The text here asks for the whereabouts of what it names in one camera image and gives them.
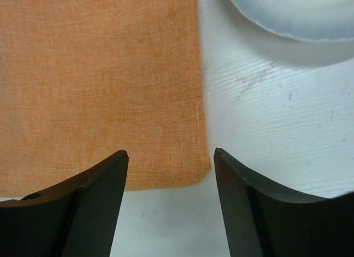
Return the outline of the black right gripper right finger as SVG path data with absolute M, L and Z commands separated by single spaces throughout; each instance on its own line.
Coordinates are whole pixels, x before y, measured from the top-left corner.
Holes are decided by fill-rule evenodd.
M 353 193 L 303 193 L 248 168 L 221 148 L 214 164 L 231 256 L 352 256 Z

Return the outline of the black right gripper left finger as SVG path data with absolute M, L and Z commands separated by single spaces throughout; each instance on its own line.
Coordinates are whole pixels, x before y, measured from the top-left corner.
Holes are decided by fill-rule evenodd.
M 127 178 L 120 150 L 49 188 L 1 202 L 1 256 L 109 256 Z

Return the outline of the orange cloth placemat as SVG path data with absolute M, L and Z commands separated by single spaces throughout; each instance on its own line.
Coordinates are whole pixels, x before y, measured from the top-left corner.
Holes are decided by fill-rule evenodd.
M 209 173 L 196 0 L 1 0 L 1 196 L 118 150 L 130 190 Z

